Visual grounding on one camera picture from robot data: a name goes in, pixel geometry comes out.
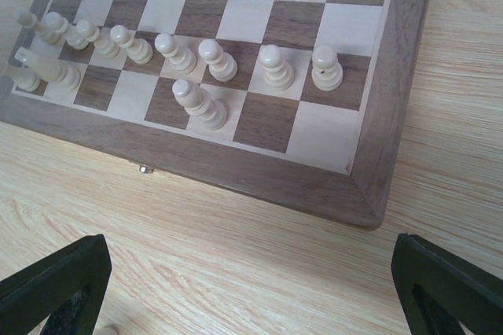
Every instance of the white pawn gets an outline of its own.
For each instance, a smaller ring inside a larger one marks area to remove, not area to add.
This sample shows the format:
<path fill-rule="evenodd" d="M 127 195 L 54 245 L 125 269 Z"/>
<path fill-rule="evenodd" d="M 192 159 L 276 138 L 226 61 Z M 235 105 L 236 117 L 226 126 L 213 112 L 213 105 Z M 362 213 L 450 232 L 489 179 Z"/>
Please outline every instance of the white pawn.
<path fill-rule="evenodd" d="M 88 42 L 94 43 L 94 49 L 101 56 L 114 58 L 119 54 L 119 45 L 109 35 L 102 34 L 96 24 L 82 19 L 77 23 L 77 32 Z"/>
<path fill-rule="evenodd" d="M 112 28 L 110 36 L 121 48 L 125 48 L 129 58 L 139 65 L 149 62 L 154 54 L 152 46 L 146 40 L 135 39 L 124 26 L 117 25 Z"/>
<path fill-rule="evenodd" d="M 33 29 L 40 40 L 47 44 L 56 44 L 60 35 L 50 30 L 44 23 L 39 22 L 35 14 L 30 13 L 28 9 L 18 9 L 16 11 L 16 22 L 21 26 Z"/>
<path fill-rule="evenodd" d="M 237 74 L 233 57 L 224 52 L 214 39 L 206 39 L 199 45 L 199 55 L 209 65 L 210 74 L 220 82 L 227 82 Z"/>
<path fill-rule="evenodd" d="M 294 79 L 292 66 L 285 60 L 279 46 L 272 44 L 264 46 L 259 53 L 260 64 L 264 67 L 264 79 L 272 89 L 283 91 L 288 89 Z"/>
<path fill-rule="evenodd" d="M 19 48 L 14 58 L 32 68 L 44 81 L 59 83 L 66 90 L 73 90 L 79 85 L 80 72 L 75 66 L 41 57 L 23 47 Z"/>
<path fill-rule="evenodd" d="M 89 42 L 75 32 L 74 27 L 69 24 L 68 19 L 63 18 L 61 14 L 53 11 L 52 13 L 48 13 L 42 21 L 57 34 L 64 35 L 68 45 L 76 50 L 83 50 L 89 45 Z"/>
<path fill-rule="evenodd" d="M 179 79 L 172 90 L 176 101 L 189 115 L 201 120 L 206 128 L 216 131 L 226 123 L 226 107 L 220 101 L 212 100 L 210 93 L 198 84 Z"/>
<path fill-rule="evenodd" d="M 158 34 L 154 44 L 163 56 L 170 59 L 173 70 L 189 74 L 196 67 L 196 55 L 186 46 L 179 46 L 172 35 Z"/>
<path fill-rule="evenodd" d="M 331 47 L 319 46 L 314 50 L 311 76 L 321 91 L 335 90 L 343 82 L 343 67 Z"/>
<path fill-rule="evenodd" d="M 27 92 L 37 90 L 40 84 L 40 78 L 30 68 L 17 68 L 7 61 L 0 63 L 0 76 L 5 75 L 21 89 Z"/>

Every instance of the wooden chessboard border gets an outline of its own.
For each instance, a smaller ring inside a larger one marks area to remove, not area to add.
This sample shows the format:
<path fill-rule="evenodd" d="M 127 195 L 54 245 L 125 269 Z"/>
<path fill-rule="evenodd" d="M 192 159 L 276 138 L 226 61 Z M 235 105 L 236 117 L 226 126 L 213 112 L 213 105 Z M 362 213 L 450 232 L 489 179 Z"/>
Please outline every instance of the wooden chessboard border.
<path fill-rule="evenodd" d="M 48 3 L 34 0 L 31 11 L 40 17 Z M 428 0 L 391 0 L 350 176 L 199 139 L 187 142 L 180 134 L 9 95 L 13 85 L 5 82 L 0 85 L 0 120 L 125 159 L 134 155 L 136 163 L 301 212 L 375 229 L 384 218 L 427 6 Z M 23 30 L 14 50 L 29 46 L 32 39 L 32 32 Z"/>

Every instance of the chessboard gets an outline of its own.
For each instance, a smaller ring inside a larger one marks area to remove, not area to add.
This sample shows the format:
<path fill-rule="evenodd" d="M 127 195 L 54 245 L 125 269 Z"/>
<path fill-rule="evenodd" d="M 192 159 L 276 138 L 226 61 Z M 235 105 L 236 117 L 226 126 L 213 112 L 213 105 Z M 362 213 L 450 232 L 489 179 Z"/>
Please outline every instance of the chessboard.
<path fill-rule="evenodd" d="M 172 34 L 196 55 L 215 39 L 237 62 L 222 83 L 197 56 L 187 76 L 154 49 L 148 64 L 126 50 L 112 59 L 92 43 L 75 50 L 44 43 L 31 30 L 21 46 L 73 64 L 72 91 L 42 82 L 24 92 L 3 79 L 0 120 L 257 197 L 367 229 L 384 217 L 428 0 L 34 0 L 43 20 L 58 12 L 76 24 L 90 20 L 109 33 L 122 24 L 154 47 Z M 294 83 L 271 90 L 259 51 L 279 46 Z M 311 55 L 331 46 L 343 82 L 321 91 Z M 11 64 L 20 66 L 11 58 Z M 227 109 L 217 131 L 189 116 L 171 92 L 176 79 L 200 84 Z"/>

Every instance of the light wood grain surface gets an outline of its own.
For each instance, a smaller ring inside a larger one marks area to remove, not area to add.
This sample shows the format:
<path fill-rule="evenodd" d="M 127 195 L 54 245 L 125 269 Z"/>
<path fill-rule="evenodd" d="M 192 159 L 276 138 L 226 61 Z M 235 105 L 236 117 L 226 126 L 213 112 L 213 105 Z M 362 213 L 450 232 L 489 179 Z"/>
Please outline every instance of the light wood grain surface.
<path fill-rule="evenodd" d="M 0 1 L 0 57 L 30 3 Z M 103 233 L 100 326 L 120 335 L 408 333 L 398 233 L 503 278 L 502 85 L 503 0 L 431 0 L 387 217 L 370 233 L 0 124 L 0 278 Z"/>

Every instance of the walnut wood border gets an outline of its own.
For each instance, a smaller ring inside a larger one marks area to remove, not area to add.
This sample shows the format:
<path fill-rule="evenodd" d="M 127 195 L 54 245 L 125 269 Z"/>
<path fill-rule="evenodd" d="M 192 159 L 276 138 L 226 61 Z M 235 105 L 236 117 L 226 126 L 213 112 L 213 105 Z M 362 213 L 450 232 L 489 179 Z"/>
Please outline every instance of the walnut wood border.
<path fill-rule="evenodd" d="M 31 11 L 40 17 L 48 2 L 34 0 Z M 17 95 L 0 102 L 0 120 L 311 215 L 375 229 L 384 218 L 427 4 L 391 0 L 351 176 Z M 15 50 L 32 38 L 22 31 Z M 12 89 L 12 84 L 3 86 L 4 94 Z"/>

